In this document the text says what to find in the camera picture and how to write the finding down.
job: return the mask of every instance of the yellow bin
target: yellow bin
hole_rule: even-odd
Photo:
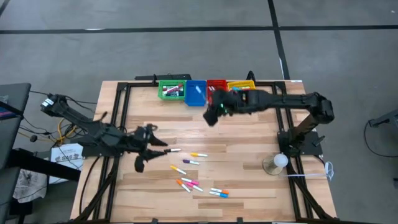
[[[228,90],[232,90],[232,87],[236,87],[242,90],[255,90],[256,86],[254,85],[253,80],[245,80],[239,82],[229,82],[227,83]]]

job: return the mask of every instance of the gray floor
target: gray floor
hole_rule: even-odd
[[[398,2],[387,0],[276,0],[280,26],[398,24]],[[90,29],[180,26],[270,26],[267,1],[11,0],[0,29]],[[281,32],[291,79],[327,96],[336,119],[320,126],[330,182],[343,220],[396,223],[397,159],[371,154],[363,142],[367,120],[398,108],[398,30]],[[31,82],[37,91],[96,101],[103,80],[190,73],[196,79],[282,78],[273,31],[146,34],[0,35],[0,83]],[[57,119],[39,111],[31,95],[25,115],[53,130]],[[369,129],[371,147],[398,154],[397,131]],[[46,151],[46,143],[18,137],[16,147]],[[51,186],[27,221],[68,220],[76,183]]]

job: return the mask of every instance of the plastic bin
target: plastic bin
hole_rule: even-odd
[[[164,96],[163,95],[163,86],[177,86],[182,84],[183,95],[182,96]],[[185,98],[185,80],[161,80],[159,81],[159,89],[157,92],[157,96],[162,100],[183,100]]]
[[[209,103],[211,103],[211,94],[212,94],[212,92],[209,89],[210,86],[214,87],[216,90],[228,91],[228,88],[226,86],[226,80],[207,80],[206,90],[207,90],[207,100],[209,101]]]
[[[229,82],[227,85],[228,85],[228,90],[232,90],[232,87],[236,87],[239,89],[242,87],[249,87],[249,88],[247,88],[247,90],[255,90],[256,89],[256,86],[254,85],[253,80]]]
[[[206,80],[187,80],[185,84],[185,103],[188,106],[204,106],[206,104]]]

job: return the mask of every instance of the blue bin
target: blue bin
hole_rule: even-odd
[[[206,105],[206,80],[187,80],[185,83],[185,103],[188,106]]]

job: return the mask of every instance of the wooden tabletop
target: wooden tabletop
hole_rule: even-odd
[[[96,109],[96,118],[105,111],[112,113],[117,82],[103,82]],[[290,94],[305,93],[302,82],[286,81]],[[259,86],[271,92],[271,88]],[[118,121],[121,107],[119,105]],[[146,164],[143,173],[134,170],[136,154],[123,155],[113,203],[112,222],[235,222],[243,217],[247,222],[294,221],[289,182],[286,177],[266,174],[262,160],[279,152],[275,110],[252,115],[220,118],[209,127],[202,118],[205,107],[189,107],[183,101],[164,101],[157,97],[157,87],[132,88],[126,127],[158,125],[155,135],[179,147],[179,153],[169,153]],[[295,125],[307,115],[305,110],[292,110]],[[165,149],[166,147],[149,147]],[[208,157],[191,157],[191,152]],[[182,159],[200,162],[199,166],[184,164]],[[78,205],[88,169],[94,158],[84,161],[71,218],[78,216]],[[325,173],[322,164],[313,156],[302,156],[306,174]],[[83,197],[83,208],[93,198],[98,187],[102,158],[95,165]],[[185,170],[184,177],[198,180],[204,192],[190,194],[176,183],[182,176],[170,165]],[[309,191],[331,216],[336,216],[326,177],[307,177]],[[229,198],[209,194],[211,187],[229,190]],[[298,198],[305,217],[302,194]],[[105,201],[100,217],[104,217]]]

